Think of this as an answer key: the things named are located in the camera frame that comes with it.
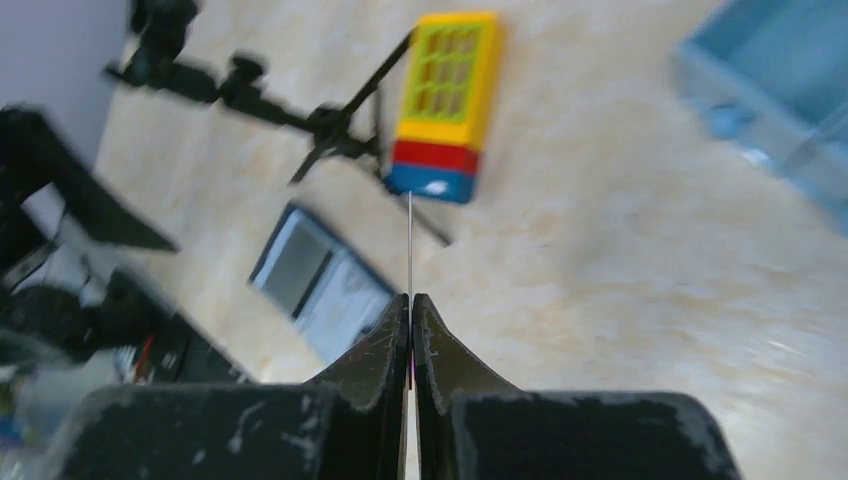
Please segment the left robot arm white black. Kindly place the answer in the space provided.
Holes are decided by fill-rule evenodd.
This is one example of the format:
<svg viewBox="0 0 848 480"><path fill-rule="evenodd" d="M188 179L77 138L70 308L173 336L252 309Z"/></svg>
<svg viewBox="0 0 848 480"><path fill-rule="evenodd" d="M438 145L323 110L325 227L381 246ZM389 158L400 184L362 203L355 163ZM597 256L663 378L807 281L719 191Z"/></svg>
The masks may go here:
<svg viewBox="0 0 848 480"><path fill-rule="evenodd" d="M174 253L39 110L1 111L1 363L82 364L114 351L127 383L246 383L114 247Z"/></svg>

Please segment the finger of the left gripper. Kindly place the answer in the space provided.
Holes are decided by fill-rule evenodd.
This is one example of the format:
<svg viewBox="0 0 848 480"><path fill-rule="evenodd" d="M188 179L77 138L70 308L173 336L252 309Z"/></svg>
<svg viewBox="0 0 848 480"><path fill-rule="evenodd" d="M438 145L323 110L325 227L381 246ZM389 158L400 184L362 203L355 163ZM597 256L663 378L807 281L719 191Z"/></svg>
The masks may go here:
<svg viewBox="0 0 848 480"><path fill-rule="evenodd" d="M1 178L11 182L7 200L23 200L48 184L89 238L115 245L176 252L178 245L135 215L104 187L38 110L1 110Z"/></svg>

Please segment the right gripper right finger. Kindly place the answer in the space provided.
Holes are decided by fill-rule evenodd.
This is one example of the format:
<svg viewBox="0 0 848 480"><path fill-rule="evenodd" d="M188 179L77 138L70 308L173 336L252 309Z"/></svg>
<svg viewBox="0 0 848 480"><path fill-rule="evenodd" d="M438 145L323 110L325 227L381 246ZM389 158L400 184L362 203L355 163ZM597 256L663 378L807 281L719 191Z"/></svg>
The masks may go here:
<svg viewBox="0 0 848 480"><path fill-rule="evenodd" d="M420 477L458 479L468 440L462 401L471 394L512 393L519 388L449 330L429 295L414 296L411 314Z"/></svg>

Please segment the dark blue card holder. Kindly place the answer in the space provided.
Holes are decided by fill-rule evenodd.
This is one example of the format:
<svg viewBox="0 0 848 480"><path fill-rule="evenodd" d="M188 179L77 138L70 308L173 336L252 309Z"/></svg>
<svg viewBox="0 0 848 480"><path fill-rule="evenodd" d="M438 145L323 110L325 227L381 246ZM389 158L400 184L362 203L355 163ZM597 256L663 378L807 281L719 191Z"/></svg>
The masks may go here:
<svg viewBox="0 0 848 480"><path fill-rule="evenodd" d="M249 277L327 364L374 330L396 290L304 206L284 208Z"/></svg>

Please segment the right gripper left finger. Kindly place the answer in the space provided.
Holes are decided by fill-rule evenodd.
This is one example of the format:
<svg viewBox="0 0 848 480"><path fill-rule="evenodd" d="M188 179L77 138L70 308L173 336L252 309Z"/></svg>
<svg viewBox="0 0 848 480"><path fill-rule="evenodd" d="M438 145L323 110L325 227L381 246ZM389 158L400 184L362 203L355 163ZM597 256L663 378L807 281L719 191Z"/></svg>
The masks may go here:
<svg viewBox="0 0 848 480"><path fill-rule="evenodd" d="M394 296L377 324L310 378L334 391L319 479L402 479L410 373L410 300Z"/></svg>

